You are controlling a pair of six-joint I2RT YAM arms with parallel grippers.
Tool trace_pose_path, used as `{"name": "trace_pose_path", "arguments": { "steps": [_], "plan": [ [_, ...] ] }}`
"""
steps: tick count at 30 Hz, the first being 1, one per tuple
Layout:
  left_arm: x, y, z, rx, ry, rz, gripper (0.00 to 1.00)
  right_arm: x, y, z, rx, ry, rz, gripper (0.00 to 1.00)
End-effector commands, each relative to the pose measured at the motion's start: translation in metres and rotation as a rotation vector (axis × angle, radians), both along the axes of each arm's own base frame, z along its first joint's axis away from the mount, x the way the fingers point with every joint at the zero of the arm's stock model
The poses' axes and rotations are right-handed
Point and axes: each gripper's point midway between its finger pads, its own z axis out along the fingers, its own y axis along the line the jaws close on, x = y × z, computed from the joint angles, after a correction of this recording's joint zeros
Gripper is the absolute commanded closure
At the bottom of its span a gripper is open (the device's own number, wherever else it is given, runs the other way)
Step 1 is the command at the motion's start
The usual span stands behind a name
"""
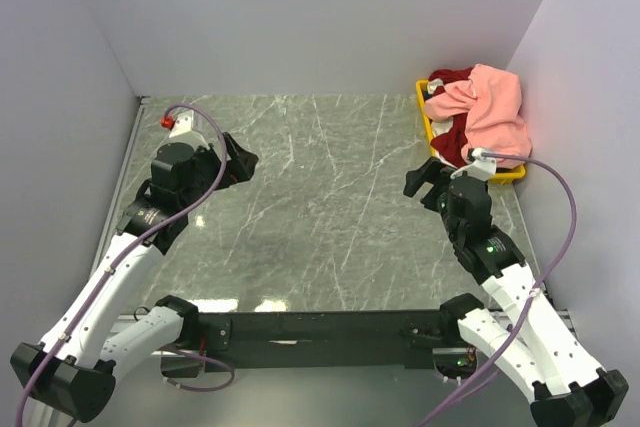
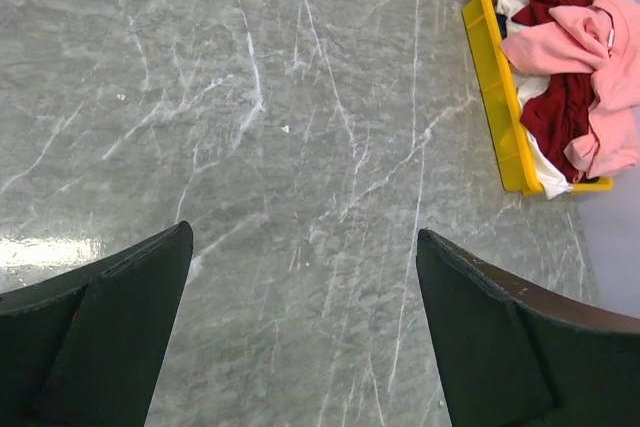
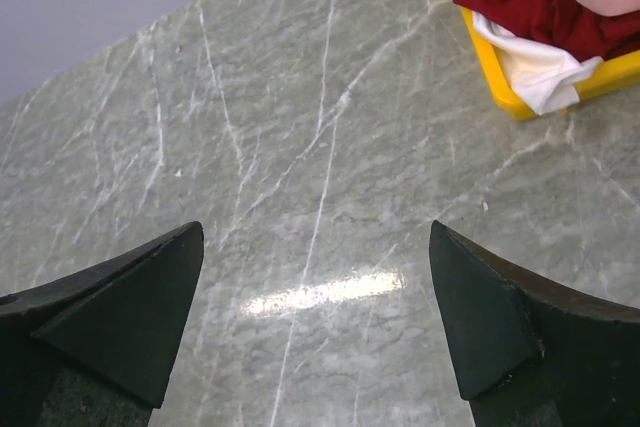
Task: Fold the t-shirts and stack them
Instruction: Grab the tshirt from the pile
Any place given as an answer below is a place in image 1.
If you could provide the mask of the pink t shirt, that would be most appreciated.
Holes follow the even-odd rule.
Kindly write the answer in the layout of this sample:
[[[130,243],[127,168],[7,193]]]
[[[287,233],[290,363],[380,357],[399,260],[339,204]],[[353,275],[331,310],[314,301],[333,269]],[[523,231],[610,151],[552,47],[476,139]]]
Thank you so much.
[[[462,148],[466,164],[468,152],[475,148],[517,157],[530,155],[532,143],[520,116],[522,92],[517,75],[477,64],[467,80],[449,83],[444,89],[443,94],[425,99],[424,112],[434,121],[467,113],[467,143]]]

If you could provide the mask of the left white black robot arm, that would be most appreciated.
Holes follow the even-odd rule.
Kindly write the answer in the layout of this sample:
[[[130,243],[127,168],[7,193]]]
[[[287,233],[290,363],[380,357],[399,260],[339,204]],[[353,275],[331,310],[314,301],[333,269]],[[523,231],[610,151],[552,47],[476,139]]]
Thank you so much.
[[[157,301],[144,318],[110,334],[120,308],[188,226],[188,214],[216,190],[249,181],[259,162],[224,133],[225,150],[168,142],[151,175],[125,209],[108,250],[71,307],[36,344],[22,343],[10,364],[29,398],[90,422],[116,384],[153,351],[200,337],[199,311],[175,296]]]

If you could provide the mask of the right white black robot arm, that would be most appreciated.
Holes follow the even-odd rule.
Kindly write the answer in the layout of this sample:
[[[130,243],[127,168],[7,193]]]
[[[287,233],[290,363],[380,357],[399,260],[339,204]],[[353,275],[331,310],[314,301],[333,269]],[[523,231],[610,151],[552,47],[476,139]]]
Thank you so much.
[[[487,360],[420,423],[427,425],[487,385],[484,373],[497,367],[527,399],[537,425],[603,426],[617,415],[628,382],[579,343],[544,295],[544,278],[533,275],[514,241],[494,224],[488,181],[499,155],[476,149],[472,158],[460,169],[429,158],[407,173],[404,194],[412,197],[430,184],[422,205],[440,215],[458,262],[512,326],[501,326],[472,295],[442,304],[442,333],[476,348]]]

